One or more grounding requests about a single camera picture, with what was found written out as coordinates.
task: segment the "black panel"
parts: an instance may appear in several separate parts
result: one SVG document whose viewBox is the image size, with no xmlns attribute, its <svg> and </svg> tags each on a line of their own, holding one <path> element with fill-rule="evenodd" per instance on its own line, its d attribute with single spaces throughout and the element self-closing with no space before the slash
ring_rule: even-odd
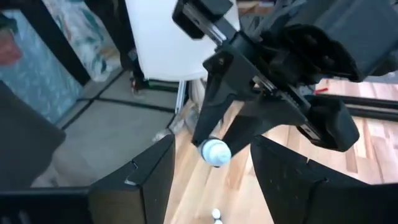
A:
<svg viewBox="0 0 398 224">
<path fill-rule="evenodd" d="M 129 162 L 91 186 L 90 212 L 95 224 L 145 224 L 140 186 L 125 183 L 133 172 L 138 171 Z"/>
<path fill-rule="evenodd" d="M 1 192 L 0 217 L 23 224 L 90 224 L 87 192 L 84 188 Z"/>
<path fill-rule="evenodd" d="M 251 153 L 275 223 L 397 223 L 398 184 L 365 184 L 262 136 Z"/>
<path fill-rule="evenodd" d="M 165 138 L 164 145 L 169 145 L 169 149 L 164 152 L 162 159 L 142 186 L 147 224 L 163 223 L 169 202 L 174 176 L 175 146 L 174 136 L 169 135 Z"/>
</svg>

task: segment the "black mount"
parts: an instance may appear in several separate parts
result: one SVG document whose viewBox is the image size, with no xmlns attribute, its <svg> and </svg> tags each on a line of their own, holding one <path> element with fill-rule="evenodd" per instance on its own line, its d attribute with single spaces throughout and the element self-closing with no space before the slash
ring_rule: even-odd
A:
<svg viewBox="0 0 398 224">
<path fill-rule="evenodd" d="M 208 86 L 192 143 L 205 141 L 232 102 L 243 98 L 247 103 L 223 139 L 233 154 L 254 135 L 280 124 L 296 126 L 316 146 L 347 151 L 359 133 L 343 102 L 302 96 L 298 88 L 316 84 L 324 75 L 354 82 L 371 75 L 398 44 L 393 25 L 398 15 L 391 5 L 372 0 L 279 1 L 253 34 L 235 30 L 223 17 L 231 6 L 228 0 L 183 0 L 173 14 L 190 37 L 208 35 L 218 45 L 203 63 Z M 375 17 L 377 34 L 358 24 L 369 15 Z M 367 49 L 373 51 L 363 54 Z M 256 83 L 262 91 L 254 98 Z"/>
</svg>

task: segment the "white ball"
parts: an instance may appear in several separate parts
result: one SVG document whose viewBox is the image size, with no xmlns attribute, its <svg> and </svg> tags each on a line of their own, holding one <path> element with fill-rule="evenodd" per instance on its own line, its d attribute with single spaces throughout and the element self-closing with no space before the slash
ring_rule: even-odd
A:
<svg viewBox="0 0 398 224">
<path fill-rule="evenodd" d="M 216 167 L 229 163 L 232 157 L 228 145 L 219 139 L 209 139 L 198 149 L 206 163 Z"/>
<path fill-rule="evenodd" d="M 213 211 L 211 212 L 211 215 L 213 216 L 214 219 L 221 218 L 221 212 L 217 208 L 213 209 Z"/>
</svg>

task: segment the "wooden floor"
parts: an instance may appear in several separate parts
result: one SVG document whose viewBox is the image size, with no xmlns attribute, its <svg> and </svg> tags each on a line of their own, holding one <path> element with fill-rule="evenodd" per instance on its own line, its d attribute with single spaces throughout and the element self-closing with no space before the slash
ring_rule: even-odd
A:
<svg viewBox="0 0 398 224">
<path fill-rule="evenodd" d="M 325 80 L 318 88 L 327 93 L 398 100 L 398 86 Z M 226 114 L 226 130 L 240 105 Z M 293 127 L 280 126 L 265 134 L 321 164 L 367 182 L 398 182 L 398 123 L 354 118 L 361 137 L 346 153 L 315 147 Z M 224 224 L 273 223 L 253 170 L 248 147 L 219 169 L 199 157 L 191 136 L 177 136 L 175 175 L 165 223 L 212 224 L 211 211 L 221 210 Z"/>
</svg>

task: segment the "black frame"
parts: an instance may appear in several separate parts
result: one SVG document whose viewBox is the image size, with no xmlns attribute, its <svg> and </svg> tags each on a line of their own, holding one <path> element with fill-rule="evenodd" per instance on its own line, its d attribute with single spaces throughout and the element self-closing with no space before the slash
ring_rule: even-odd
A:
<svg viewBox="0 0 398 224">
<path fill-rule="evenodd" d="M 321 96 L 341 99 L 353 116 L 398 122 L 398 101 L 327 94 Z"/>
</svg>

